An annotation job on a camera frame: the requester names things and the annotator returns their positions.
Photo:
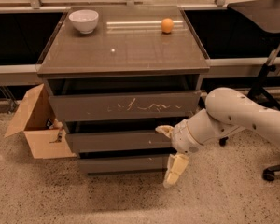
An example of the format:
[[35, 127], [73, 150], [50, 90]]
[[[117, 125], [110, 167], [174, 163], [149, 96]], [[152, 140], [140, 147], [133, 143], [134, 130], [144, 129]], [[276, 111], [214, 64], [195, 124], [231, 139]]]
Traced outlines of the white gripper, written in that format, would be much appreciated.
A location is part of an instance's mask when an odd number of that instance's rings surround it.
[[184, 173], [188, 164], [187, 155], [197, 153], [202, 145], [199, 144], [189, 131], [188, 122], [184, 119], [176, 126], [160, 125], [155, 128], [157, 133], [161, 133], [172, 141], [173, 148], [179, 152], [170, 155], [167, 162], [167, 171], [164, 176], [163, 185], [166, 188], [173, 186]]

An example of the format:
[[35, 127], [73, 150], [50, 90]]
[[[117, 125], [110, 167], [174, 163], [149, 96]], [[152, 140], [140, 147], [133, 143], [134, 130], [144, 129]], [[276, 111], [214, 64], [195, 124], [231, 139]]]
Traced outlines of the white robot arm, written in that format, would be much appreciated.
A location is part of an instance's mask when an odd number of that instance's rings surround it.
[[208, 93], [205, 108], [176, 126], [161, 125], [158, 133], [167, 136], [176, 150], [167, 162], [163, 180], [166, 188], [174, 185], [189, 163], [189, 155], [206, 143], [238, 133], [253, 131], [280, 148], [280, 111], [258, 105], [230, 88]]

